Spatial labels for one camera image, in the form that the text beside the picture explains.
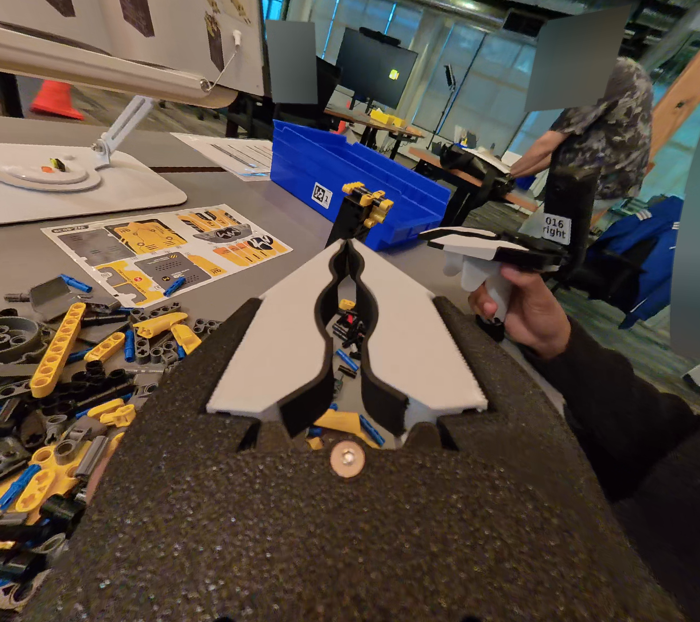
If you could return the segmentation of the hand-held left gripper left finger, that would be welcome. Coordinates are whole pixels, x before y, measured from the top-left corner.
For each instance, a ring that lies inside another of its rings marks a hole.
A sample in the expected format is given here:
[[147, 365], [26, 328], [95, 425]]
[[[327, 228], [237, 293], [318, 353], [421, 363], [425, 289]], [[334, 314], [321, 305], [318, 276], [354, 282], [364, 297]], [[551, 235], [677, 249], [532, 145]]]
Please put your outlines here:
[[338, 285], [347, 242], [321, 250], [258, 299], [258, 308], [218, 381], [206, 411], [283, 423], [295, 437], [333, 400]]

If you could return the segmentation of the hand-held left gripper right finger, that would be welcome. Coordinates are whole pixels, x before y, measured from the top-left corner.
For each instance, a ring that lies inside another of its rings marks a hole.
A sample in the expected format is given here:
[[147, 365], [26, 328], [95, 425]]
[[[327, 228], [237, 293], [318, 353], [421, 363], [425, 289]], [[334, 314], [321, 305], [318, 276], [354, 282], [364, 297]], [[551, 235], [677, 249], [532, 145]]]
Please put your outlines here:
[[488, 408], [429, 289], [364, 243], [349, 242], [349, 273], [367, 330], [361, 394], [369, 417], [394, 437], [417, 423]]

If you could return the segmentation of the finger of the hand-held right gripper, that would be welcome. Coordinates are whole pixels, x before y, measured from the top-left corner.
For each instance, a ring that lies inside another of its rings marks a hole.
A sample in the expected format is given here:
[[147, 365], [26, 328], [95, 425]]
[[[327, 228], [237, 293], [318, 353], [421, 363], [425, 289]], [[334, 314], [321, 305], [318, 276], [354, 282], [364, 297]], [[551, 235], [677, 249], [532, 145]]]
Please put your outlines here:
[[469, 227], [437, 227], [418, 235], [428, 245], [521, 245], [501, 235]]
[[493, 234], [426, 234], [425, 242], [444, 253], [442, 271], [447, 277], [493, 277], [503, 265], [530, 268], [528, 249]]

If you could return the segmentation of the black toy block yellow connectors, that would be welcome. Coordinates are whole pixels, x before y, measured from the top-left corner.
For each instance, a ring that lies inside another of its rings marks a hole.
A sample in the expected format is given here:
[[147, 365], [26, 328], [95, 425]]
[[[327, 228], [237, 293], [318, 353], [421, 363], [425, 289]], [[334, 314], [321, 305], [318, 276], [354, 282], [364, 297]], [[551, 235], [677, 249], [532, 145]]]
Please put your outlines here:
[[383, 224], [394, 202], [383, 190], [371, 191], [362, 182], [343, 185], [345, 194], [325, 248], [338, 241], [355, 240], [366, 244], [369, 232]]

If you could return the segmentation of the person's right forearm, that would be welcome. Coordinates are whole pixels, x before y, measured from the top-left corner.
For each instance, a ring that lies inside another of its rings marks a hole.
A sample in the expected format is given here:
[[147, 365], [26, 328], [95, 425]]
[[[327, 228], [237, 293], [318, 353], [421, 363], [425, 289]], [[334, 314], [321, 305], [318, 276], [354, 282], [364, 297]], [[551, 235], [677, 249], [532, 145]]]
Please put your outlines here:
[[617, 351], [578, 324], [563, 353], [527, 360], [563, 397], [565, 415], [612, 502], [699, 508], [699, 415], [677, 395], [637, 376]]

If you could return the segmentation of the person's right hand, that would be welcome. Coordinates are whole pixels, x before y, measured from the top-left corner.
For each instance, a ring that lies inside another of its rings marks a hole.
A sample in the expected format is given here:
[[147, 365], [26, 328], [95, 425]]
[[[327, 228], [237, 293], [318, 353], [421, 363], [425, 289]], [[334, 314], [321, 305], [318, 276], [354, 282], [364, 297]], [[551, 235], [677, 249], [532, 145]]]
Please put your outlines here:
[[541, 360], [563, 354], [571, 337], [571, 322], [542, 277], [510, 265], [503, 265], [500, 274], [512, 285], [504, 320], [508, 337]]

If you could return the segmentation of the black bag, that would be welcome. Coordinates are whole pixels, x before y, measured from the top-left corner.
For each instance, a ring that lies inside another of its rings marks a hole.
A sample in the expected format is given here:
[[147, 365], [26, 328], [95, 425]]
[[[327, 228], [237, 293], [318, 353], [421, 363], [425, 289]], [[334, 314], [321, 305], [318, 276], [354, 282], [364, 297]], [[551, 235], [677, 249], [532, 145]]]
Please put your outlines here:
[[481, 182], [486, 197], [503, 198], [515, 187], [515, 180], [505, 166], [495, 164], [494, 159], [487, 160], [485, 154], [472, 152], [458, 144], [443, 144], [439, 159], [443, 169], [466, 173]]

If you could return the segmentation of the black office chair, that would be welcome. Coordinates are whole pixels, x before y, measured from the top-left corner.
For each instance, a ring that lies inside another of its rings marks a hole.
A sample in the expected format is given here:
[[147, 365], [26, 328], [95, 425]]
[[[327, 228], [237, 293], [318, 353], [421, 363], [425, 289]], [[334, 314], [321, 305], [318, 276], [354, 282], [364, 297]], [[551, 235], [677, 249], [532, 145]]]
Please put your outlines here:
[[586, 257], [599, 175], [598, 167], [560, 165], [549, 171], [542, 238], [564, 251], [560, 268], [553, 276], [553, 293], [568, 287], [569, 278]]

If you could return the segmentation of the blue jacket white stripes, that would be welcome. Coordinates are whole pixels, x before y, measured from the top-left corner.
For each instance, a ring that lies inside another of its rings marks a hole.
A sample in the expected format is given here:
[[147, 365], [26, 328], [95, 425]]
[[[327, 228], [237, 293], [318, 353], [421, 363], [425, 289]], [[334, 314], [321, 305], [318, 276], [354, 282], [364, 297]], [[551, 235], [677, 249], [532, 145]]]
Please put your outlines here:
[[670, 196], [612, 224], [593, 243], [586, 263], [603, 275], [599, 298], [624, 312], [632, 329], [670, 304], [673, 265], [684, 200]]

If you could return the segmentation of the yellow grey sticker sheet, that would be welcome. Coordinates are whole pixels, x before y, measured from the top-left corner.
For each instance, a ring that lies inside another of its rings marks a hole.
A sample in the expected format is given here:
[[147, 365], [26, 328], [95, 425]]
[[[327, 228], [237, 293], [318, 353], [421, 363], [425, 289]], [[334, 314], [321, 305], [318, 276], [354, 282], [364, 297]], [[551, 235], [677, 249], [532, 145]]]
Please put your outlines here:
[[145, 309], [293, 251], [226, 204], [44, 227], [123, 306]]

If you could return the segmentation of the blue plastic bin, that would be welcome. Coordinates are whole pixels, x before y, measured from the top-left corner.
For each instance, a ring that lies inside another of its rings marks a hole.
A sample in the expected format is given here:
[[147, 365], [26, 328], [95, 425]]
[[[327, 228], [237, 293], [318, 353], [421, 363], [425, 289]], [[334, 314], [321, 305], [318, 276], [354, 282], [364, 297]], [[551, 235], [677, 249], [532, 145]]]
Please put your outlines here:
[[271, 180], [329, 221], [336, 219], [345, 184], [384, 191], [393, 207], [365, 240], [375, 251], [438, 227], [451, 197], [444, 186], [341, 135], [275, 121], [272, 148]]

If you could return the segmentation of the black monitor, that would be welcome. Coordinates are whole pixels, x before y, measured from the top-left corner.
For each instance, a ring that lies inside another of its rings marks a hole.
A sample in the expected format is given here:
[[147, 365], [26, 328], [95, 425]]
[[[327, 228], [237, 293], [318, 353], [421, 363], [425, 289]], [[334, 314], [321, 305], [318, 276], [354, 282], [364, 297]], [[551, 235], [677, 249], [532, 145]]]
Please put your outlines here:
[[340, 70], [340, 86], [395, 109], [417, 58], [417, 52], [346, 28], [335, 66]]

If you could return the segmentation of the printed paper sheets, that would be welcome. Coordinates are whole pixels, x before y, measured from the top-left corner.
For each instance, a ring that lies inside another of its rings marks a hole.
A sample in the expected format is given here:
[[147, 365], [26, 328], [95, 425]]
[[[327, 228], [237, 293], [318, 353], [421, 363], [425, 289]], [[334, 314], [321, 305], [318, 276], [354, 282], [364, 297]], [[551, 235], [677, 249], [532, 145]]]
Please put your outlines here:
[[257, 138], [208, 137], [172, 132], [184, 144], [240, 180], [269, 181], [272, 142]]

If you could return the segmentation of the white book stand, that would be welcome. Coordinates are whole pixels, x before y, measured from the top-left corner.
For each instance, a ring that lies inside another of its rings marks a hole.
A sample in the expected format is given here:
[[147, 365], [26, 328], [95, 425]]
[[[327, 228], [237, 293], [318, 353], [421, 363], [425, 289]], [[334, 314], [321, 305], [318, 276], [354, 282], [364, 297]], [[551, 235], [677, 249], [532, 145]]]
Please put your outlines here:
[[237, 91], [201, 75], [153, 67], [1, 29], [1, 67], [135, 96], [89, 146], [1, 143], [1, 224], [109, 214], [186, 202], [186, 194], [119, 146], [159, 99], [221, 108]]

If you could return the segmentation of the orange traffic cone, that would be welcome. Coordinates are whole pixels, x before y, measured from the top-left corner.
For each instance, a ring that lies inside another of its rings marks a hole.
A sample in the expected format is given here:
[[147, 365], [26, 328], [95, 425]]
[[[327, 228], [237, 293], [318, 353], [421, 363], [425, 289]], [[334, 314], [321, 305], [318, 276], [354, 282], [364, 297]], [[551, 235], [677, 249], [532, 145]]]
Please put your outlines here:
[[45, 116], [83, 121], [83, 114], [74, 108], [69, 83], [44, 80], [31, 102], [30, 111]]

